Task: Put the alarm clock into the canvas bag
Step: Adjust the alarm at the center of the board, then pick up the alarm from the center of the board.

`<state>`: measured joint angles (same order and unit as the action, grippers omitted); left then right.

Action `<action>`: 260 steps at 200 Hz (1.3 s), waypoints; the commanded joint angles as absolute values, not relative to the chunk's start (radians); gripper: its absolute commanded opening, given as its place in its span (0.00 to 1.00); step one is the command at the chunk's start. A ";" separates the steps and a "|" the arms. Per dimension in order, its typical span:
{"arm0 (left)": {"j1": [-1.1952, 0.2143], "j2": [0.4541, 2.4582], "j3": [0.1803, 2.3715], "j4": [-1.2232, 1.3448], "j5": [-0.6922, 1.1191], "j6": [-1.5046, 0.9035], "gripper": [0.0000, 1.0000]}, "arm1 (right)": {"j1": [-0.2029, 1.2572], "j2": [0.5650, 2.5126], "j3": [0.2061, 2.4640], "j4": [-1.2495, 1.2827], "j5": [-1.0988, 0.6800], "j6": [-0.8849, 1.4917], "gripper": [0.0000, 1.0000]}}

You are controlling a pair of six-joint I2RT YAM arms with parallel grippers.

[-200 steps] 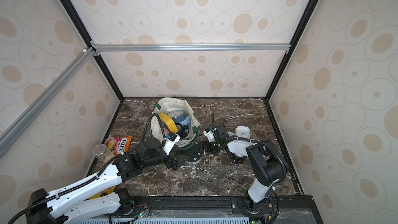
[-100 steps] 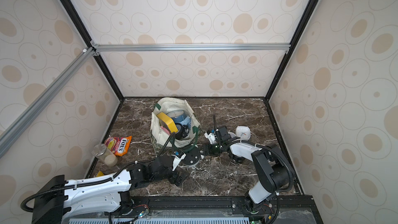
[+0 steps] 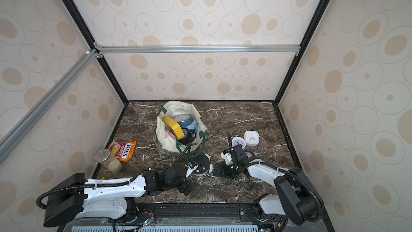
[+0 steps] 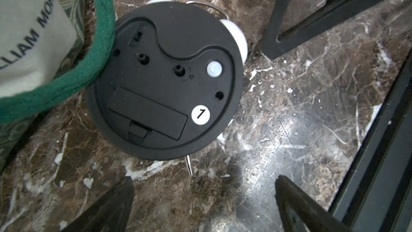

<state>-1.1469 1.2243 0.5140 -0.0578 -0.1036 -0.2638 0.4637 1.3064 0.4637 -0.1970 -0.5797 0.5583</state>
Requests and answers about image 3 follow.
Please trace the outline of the grey round alarm clock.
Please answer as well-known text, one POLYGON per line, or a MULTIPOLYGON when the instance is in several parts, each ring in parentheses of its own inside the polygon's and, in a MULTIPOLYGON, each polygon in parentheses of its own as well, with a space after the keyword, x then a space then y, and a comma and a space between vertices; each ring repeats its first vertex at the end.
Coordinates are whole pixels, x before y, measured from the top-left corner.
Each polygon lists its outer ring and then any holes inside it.
POLYGON ((197 131, 198 123, 195 117, 191 114, 180 114, 172 118, 183 129, 197 131))

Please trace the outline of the yellow square alarm clock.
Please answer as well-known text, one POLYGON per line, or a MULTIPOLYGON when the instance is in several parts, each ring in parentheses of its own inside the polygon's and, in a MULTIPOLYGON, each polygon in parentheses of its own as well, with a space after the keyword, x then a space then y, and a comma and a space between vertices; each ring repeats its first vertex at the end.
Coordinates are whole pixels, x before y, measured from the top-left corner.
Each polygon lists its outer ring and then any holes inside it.
POLYGON ((185 137, 185 134, 180 125, 171 117, 166 116, 162 119, 162 121, 165 124, 166 130, 170 134, 173 134, 176 140, 180 140, 185 137))

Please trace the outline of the white clock black back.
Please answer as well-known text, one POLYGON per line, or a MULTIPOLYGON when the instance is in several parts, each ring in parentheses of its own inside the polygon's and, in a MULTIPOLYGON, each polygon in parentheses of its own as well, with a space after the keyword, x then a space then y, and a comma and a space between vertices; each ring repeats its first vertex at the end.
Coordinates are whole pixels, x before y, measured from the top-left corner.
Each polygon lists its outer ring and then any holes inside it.
POLYGON ((201 154, 191 159, 192 174, 194 176, 204 176, 211 174, 214 170, 214 165, 211 163, 211 157, 208 154, 201 154))

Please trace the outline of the black twin-bell alarm clock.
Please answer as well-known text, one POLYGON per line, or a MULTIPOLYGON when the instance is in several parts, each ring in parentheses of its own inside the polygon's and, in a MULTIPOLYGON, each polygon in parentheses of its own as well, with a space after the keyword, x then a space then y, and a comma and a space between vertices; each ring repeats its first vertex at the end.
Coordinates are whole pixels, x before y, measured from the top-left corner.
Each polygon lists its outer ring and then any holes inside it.
POLYGON ((196 140, 195 130, 190 130, 187 128, 182 128, 183 137, 179 140, 182 145, 188 145, 193 143, 196 140))

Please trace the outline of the pink twin-bell alarm clock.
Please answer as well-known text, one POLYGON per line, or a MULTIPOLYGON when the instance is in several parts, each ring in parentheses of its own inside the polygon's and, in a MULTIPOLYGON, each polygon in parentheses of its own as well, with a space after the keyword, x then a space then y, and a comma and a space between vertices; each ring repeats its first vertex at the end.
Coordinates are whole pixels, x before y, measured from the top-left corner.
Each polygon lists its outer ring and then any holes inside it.
POLYGON ((175 137, 174 137, 174 134, 173 133, 171 133, 171 132, 169 132, 169 131, 166 131, 166 133, 171 137, 171 138, 173 138, 173 139, 175 139, 175 137))

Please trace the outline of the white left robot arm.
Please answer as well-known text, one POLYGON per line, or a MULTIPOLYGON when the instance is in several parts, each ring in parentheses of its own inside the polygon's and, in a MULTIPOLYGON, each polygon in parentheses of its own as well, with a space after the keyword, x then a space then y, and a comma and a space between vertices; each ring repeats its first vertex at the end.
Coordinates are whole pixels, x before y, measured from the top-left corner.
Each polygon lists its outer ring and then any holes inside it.
POLYGON ((187 169, 174 161, 164 168, 144 169, 132 178, 95 180, 74 174, 36 199, 45 210, 43 226, 61 227, 75 219, 107 218, 134 223, 139 215, 136 198, 156 196, 171 189, 188 195, 193 185, 187 169))

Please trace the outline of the small white round clock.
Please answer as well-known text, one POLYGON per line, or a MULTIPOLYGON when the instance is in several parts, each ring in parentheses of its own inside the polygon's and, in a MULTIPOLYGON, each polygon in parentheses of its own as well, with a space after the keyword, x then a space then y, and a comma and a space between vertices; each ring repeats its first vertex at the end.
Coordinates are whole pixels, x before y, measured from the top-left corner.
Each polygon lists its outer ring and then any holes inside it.
POLYGON ((242 149, 245 149, 246 147, 246 141, 242 137, 233 137, 231 140, 232 147, 234 148, 235 146, 241 146, 242 149))

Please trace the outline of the cream canvas tote bag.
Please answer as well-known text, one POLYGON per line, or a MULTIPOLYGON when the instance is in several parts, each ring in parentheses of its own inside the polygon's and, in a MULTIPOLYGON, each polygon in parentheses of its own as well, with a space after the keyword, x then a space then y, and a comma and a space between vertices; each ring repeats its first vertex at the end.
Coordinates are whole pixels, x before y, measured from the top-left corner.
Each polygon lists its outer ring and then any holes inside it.
POLYGON ((162 119, 166 116, 175 117, 180 114, 191 114, 195 117, 198 123, 198 129, 196 131, 196 140, 192 143, 191 157, 197 157, 203 153, 206 146, 206 141, 209 138, 209 131, 206 125, 201 120, 201 115, 193 104, 169 101, 159 111, 157 117, 156 127, 156 143, 158 149, 161 150, 161 155, 167 155, 167 151, 170 153, 182 153, 187 145, 182 145, 178 140, 171 138, 166 133, 166 127, 162 119))

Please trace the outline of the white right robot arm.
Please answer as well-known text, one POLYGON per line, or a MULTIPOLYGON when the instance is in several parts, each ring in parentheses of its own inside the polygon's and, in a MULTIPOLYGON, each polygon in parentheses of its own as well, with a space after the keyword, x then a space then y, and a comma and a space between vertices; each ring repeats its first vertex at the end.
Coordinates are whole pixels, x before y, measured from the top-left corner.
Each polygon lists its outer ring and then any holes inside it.
POLYGON ((299 226, 322 218, 324 202, 302 169, 284 169, 266 163, 246 151, 246 144, 237 142, 230 133, 227 134, 227 144, 228 149, 221 153, 223 162, 214 171, 215 176, 238 179, 244 174, 276 189, 276 195, 264 194, 254 201, 251 210, 254 219, 265 222, 277 215, 299 226))

